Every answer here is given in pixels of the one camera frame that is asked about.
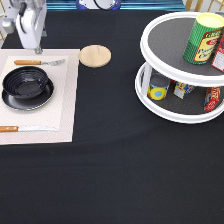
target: food package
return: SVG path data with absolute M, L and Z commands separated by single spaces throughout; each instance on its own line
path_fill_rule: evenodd
M 177 82 L 174 90 L 174 94 L 181 99 L 185 98 L 196 86 Z
M 208 87 L 205 95 L 204 110 L 212 111 L 219 102 L 220 87 Z

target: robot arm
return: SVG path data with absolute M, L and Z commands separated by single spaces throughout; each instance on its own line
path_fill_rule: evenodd
M 41 54 L 40 40 L 47 13 L 45 0 L 10 0 L 10 3 L 3 17 L 3 28 L 9 34 L 16 28 L 23 47 Z

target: can label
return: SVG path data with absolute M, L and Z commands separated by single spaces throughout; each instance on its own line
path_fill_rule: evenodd
M 206 32 L 195 54 L 194 61 L 205 62 L 209 59 L 222 30 Z
M 219 102 L 220 87 L 208 87 L 205 95 L 204 110 L 212 111 Z
M 150 84 L 149 88 L 148 88 L 147 95 L 150 99 L 162 100 L 166 97 L 167 90 L 168 90 L 168 86 L 167 87 L 157 87 L 157 86 Z

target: white shelf tier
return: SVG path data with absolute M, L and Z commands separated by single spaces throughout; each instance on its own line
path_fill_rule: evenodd
M 158 116 L 165 118 L 167 120 L 175 121 L 179 123 L 196 124 L 196 123 L 202 123 L 202 122 L 212 120 L 224 111 L 224 101 L 213 111 L 208 112 L 206 114 L 200 114 L 200 115 L 178 114 L 178 113 L 174 113 L 166 109 L 163 109 L 162 107 L 159 107 L 158 105 L 153 103 L 153 101 L 150 100 L 147 97 L 147 95 L 143 94 L 141 91 L 141 76 L 143 75 L 145 65 L 146 63 L 144 63 L 138 71 L 138 74 L 135 79 L 135 90 L 141 102 L 149 110 L 151 110 L 153 113 L 157 114 Z
M 197 75 L 193 73 L 188 73 L 185 71 L 178 70 L 160 60 L 149 48 L 148 38 L 150 32 L 160 23 L 163 23 L 167 20 L 178 19 L 178 18 L 196 18 L 200 13 L 198 12 L 176 12 L 169 13 L 163 16 L 160 16 L 150 22 L 142 35 L 140 47 L 141 52 L 145 58 L 145 60 L 158 72 L 161 74 L 177 80 L 179 82 L 183 82 L 186 84 L 191 84 L 195 86 L 204 86 L 204 87 L 217 87 L 224 85 L 224 74 L 219 76 L 203 76 Z

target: black table surface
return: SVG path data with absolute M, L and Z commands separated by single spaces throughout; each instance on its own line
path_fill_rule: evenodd
M 0 146 L 2 224 L 222 224 L 224 114 L 174 123 L 135 93 L 140 38 L 165 11 L 48 12 L 43 49 L 111 50 L 79 65 L 72 143 Z M 4 49 L 20 49 L 17 33 Z

